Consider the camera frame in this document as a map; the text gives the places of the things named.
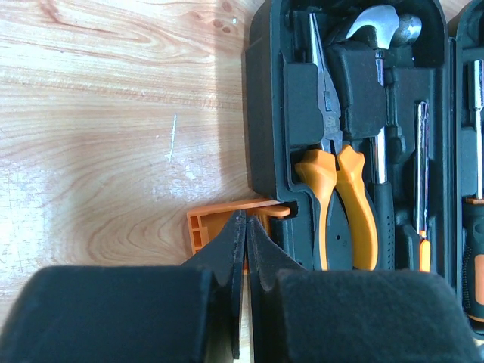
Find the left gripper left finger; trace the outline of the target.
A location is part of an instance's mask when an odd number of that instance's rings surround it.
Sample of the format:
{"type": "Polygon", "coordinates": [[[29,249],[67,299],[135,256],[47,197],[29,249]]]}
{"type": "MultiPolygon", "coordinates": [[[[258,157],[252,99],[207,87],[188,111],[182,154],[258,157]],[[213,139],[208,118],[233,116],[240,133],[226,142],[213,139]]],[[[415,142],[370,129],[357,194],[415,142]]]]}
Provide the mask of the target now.
{"type": "Polygon", "coordinates": [[[51,266],[22,289],[3,362],[232,362],[240,355],[247,217],[181,265],[51,266]]]}

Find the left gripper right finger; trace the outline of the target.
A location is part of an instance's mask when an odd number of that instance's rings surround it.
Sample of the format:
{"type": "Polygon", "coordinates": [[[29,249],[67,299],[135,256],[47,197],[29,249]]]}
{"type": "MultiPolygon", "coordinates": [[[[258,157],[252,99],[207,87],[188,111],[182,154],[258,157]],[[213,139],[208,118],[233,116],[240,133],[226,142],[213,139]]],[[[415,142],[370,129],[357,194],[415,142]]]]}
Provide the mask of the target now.
{"type": "Polygon", "coordinates": [[[257,362],[479,362],[453,289],[417,271],[309,271],[247,222],[257,362]]]}

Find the orange needle nose pliers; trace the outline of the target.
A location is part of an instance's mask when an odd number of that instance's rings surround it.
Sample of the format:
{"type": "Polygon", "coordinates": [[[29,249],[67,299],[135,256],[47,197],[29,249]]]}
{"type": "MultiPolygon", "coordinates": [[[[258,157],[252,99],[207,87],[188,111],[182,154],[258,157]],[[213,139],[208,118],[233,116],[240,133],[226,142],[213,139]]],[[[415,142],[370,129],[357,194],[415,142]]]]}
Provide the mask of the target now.
{"type": "Polygon", "coordinates": [[[318,17],[313,12],[309,14],[309,50],[311,63],[317,67],[316,97],[324,132],[318,147],[307,150],[295,169],[320,204],[314,255],[318,257],[321,269],[327,271],[330,268],[327,215],[332,195],[337,192],[343,202],[352,237],[352,265],[360,270],[372,271],[377,266],[379,244],[363,180],[365,156],[343,143],[340,102],[327,66],[318,17]]]}

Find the black handled screwdriver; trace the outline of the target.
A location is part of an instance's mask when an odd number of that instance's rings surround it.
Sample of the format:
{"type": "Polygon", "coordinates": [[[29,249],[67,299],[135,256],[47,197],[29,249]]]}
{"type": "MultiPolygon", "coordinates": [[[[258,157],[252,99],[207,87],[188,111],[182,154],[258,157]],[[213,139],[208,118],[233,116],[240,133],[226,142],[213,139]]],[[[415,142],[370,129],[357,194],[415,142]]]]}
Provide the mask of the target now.
{"type": "Polygon", "coordinates": [[[462,300],[483,339],[483,60],[467,62],[461,113],[462,300]]]}

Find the black plastic tool case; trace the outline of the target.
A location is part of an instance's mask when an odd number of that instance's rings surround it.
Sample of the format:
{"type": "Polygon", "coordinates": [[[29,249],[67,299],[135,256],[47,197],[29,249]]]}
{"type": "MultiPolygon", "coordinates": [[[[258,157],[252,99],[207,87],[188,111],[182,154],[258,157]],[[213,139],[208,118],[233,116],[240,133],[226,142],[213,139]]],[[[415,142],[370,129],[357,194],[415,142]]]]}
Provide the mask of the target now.
{"type": "MultiPolygon", "coordinates": [[[[446,20],[438,1],[266,1],[255,13],[245,52],[250,180],[253,190],[289,206],[276,222],[275,243],[308,270],[323,271],[314,255],[320,204],[295,165],[323,137],[317,67],[309,50],[309,14],[316,13],[324,54],[340,102],[343,143],[364,154],[371,194],[371,139],[386,132],[387,178],[395,212],[395,268],[419,270],[415,229],[416,104],[429,105],[428,237],[430,272],[462,300],[463,226],[461,113],[467,62],[483,60],[483,3],[472,1],[446,20]],[[385,86],[377,82],[375,51],[347,35],[355,18],[375,5],[399,16],[385,51],[385,86]]],[[[328,270],[352,265],[352,237],[337,192],[327,215],[328,270]]]]}

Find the claw hammer black grip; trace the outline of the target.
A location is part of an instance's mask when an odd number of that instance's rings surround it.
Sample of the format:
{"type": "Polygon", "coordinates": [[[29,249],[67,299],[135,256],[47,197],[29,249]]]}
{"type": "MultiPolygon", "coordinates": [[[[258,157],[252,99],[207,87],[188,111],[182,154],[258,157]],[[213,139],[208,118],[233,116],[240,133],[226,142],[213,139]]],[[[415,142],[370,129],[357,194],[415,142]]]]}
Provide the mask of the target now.
{"type": "MultiPolygon", "coordinates": [[[[377,82],[385,86],[384,56],[390,48],[392,38],[399,28],[399,16],[391,5],[375,5],[361,12],[347,33],[365,43],[375,51],[377,82]]],[[[386,132],[381,127],[371,139],[371,157],[374,167],[371,194],[377,212],[379,232],[379,266],[384,270],[395,268],[395,212],[392,185],[387,178],[386,132]]]]}

